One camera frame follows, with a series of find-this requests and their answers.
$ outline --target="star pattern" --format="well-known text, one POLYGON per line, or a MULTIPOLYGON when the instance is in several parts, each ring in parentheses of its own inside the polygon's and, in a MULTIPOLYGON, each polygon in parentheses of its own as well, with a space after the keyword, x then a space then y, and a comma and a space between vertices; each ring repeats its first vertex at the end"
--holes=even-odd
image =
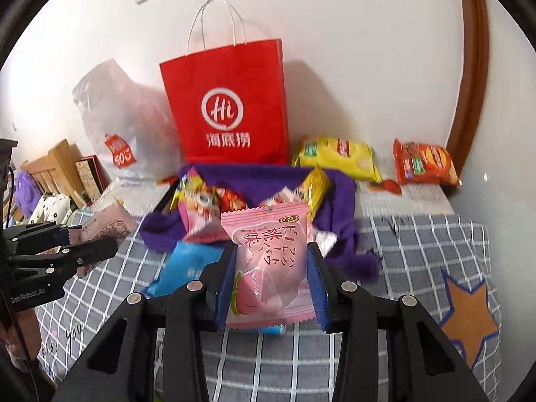
POLYGON ((449 340, 461 348, 467 365, 473 369, 486 340, 498 336, 498 326, 488 308, 486 281, 468 290, 445 272, 442 274, 450 310, 439 325, 449 340))

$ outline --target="metal screw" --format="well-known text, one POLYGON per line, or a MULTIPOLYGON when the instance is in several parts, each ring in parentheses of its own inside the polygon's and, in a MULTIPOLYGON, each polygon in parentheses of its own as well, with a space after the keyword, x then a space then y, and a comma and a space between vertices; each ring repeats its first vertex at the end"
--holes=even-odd
POLYGON ((131 293, 127 296, 127 302, 131 305, 137 304, 139 301, 141 301, 141 294, 139 293, 131 293))
POLYGON ((199 280, 190 281, 186 286, 189 291, 197 291, 203 288, 203 283, 199 280))
POLYGON ((340 285, 341 289, 344 291, 356 291, 357 284, 352 281, 345 281, 340 285))
POLYGON ((402 303, 408 307, 414 307, 417 305, 417 299, 412 295, 405 295, 402 297, 402 303))

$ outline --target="paper bag handle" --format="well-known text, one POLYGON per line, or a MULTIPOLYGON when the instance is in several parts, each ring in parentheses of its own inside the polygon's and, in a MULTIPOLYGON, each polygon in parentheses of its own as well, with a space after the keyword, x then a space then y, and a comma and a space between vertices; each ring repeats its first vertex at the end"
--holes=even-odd
MULTIPOLYGON (((190 53, 190 39, 191 39, 191 36, 192 36, 192 32, 194 31, 194 26, 196 24, 197 17, 199 17, 199 14, 201 14, 201 37, 203 39, 203 50, 206 50, 205 32, 204 32, 204 28, 203 28, 203 14, 205 13, 205 8, 213 1, 214 0, 206 0, 204 2, 204 4, 197 11, 196 16, 194 18, 194 22, 192 23, 192 26, 190 27, 190 33, 188 34, 188 42, 186 44, 186 55, 188 55, 190 53)), ((244 20, 242 19, 242 17, 238 13, 238 11, 234 8, 234 6, 231 3, 229 3, 227 0, 221 0, 221 1, 223 1, 223 3, 225 3, 225 5, 227 6, 227 9, 229 9, 229 16, 231 18, 231 24, 232 24, 232 44, 233 44, 233 46, 237 45, 237 34, 236 34, 236 30, 235 30, 234 17, 232 16, 233 10, 237 14, 238 18, 240 19, 240 22, 242 23, 242 31, 244 32, 244 44, 247 44, 248 40, 246 39, 246 27, 244 25, 244 20)))

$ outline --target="purple cloth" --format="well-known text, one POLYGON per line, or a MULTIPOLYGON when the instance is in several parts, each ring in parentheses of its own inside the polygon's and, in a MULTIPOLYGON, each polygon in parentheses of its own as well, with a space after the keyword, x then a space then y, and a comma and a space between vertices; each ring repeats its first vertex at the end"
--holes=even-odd
MULTIPOLYGON (((179 171, 182 177, 193 165, 179 171)), ((219 186, 240 192, 248 207, 257 207, 287 186, 298 187, 310 167, 292 167, 264 164, 195 164, 197 172, 211 186, 219 186)), ((338 236, 337 244, 326 261, 339 266, 354 279, 370 279, 369 273, 377 273, 377 260, 357 256, 357 227, 354 222, 355 181, 332 169, 324 169, 332 186, 320 206, 313 224, 320 230, 332 231, 338 236)), ((141 224, 139 234, 149 249, 171 252, 186 232, 178 210, 171 213, 149 213, 141 224)))

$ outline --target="gray checkered blanket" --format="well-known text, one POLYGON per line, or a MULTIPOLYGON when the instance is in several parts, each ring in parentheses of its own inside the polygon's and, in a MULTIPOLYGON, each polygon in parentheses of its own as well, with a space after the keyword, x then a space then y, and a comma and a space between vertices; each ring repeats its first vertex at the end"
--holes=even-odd
MULTIPOLYGON (((86 217, 77 213, 73 224, 84 222, 86 217)), ((500 305, 482 225, 460 221, 456 215, 378 216, 356 221, 360 228, 358 251, 375 248, 383 257, 379 282, 364 285, 372 294, 390 299, 412 294, 439 322, 449 311, 441 269, 469 289, 485 280, 489 310, 500 332, 500 305)), ((69 280, 64 298, 39 307, 44 342, 39 360, 54 381, 59 383, 65 377, 120 302, 159 275, 165 257, 149 251, 135 231, 115 258, 85 279, 69 280)), ((163 334, 160 330, 157 338, 157 391, 162 390, 163 334)), ((279 336, 224 330, 203 333, 202 341, 212 402, 331 400, 341 336, 326 335, 315 321, 288 325, 279 336)), ((382 331, 379 346, 379 400, 387 401, 387 348, 382 331)), ((499 365, 499 338, 495 337, 484 343, 473 369, 492 401, 496 399, 499 365)))

